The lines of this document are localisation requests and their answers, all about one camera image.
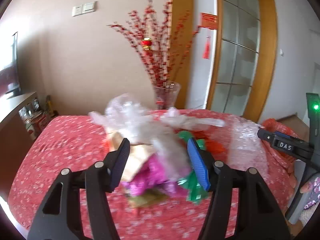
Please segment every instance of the light switch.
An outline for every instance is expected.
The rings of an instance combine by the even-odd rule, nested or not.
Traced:
[[[74,6],[72,8],[72,16],[77,16],[77,15],[80,15],[82,14],[82,8],[83,8],[83,5],[78,5],[78,6]]]
[[[95,4],[96,2],[85,3],[82,8],[82,13],[84,14],[84,13],[94,12]]]

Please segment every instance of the decorative plant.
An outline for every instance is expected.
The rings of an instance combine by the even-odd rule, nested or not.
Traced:
[[[184,23],[189,18],[190,13],[186,11],[185,15],[179,19],[172,35],[170,34],[171,12],[169,10],[171,4],[172,0],[167,0],[164,5],[163,13],[165,16],[161,26],[157,21],[157,14],[153,8],[152,0],[148,1],[148,6],[144,10],[142,19],[136,10],[129,13],[128,28],[117,22],[109,25],[121,33],[138,53],[152,84],[162,88],[166,87],[172,72],[174,72],[174,75],[171,80],[174,81],[176,79],[178,71],[183,67],[185,58],[190,52],[192,44],[191,39],[180,57],[180,62],[176,64],[176,60],[180,56],[178,49],[182,47],[182,44],[178,44],[177,46],[178,38],[183,36]],[[192,38],[199,32],[199,28],[198,26],[192,33]]]

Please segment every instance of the television screen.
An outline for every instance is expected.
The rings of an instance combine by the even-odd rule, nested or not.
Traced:
[[[0,38],[0,97],[20,88],[17,69],[17,36]]]

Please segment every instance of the vase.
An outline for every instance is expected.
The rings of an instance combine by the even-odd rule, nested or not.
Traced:
[[[174,106],[181,85],[177,82],[167,81],[165,87],[154,87],[157,109],[168,109]]]

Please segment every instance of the floral tablecloth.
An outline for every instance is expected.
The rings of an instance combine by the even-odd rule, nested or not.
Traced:
[[[220,118],[225,127],[213,127],[206,132],[212,139],[227,149],[226,153],[215,156],[228,163],[228,150],[234,129],[234,122],[250,127],[252,122],[240,117],[211,112],[209,110],[181,110],[182,114],[198,118]],[[154,111],[159,117],[164,111]],[[101,143],[105,138],[104,129],[91,122],[88,116],[59,116],[45,128],[22,162],[9,195],[9,207],[16,220],[26,229],[48,188],[63,168],[78,171],[88,168],[94,162],[103,160],[107,154]],[[289,199],[289,176],[284,168],[266,150],[267,174],[265,181],[281,208]],[[259,170],[260,162],[255,165]],[[132,209],[118,187],[108,194],[110,210],[121,239],[189,239],[198,237],[210,200],[200,205],[187,202],[184,198],[170,198],[148,208]],[[81,217],[84,233],[92,237],[85,191],[80,192]],[[232,197],[228,231],[233,234],[236,223],[237,192]]]

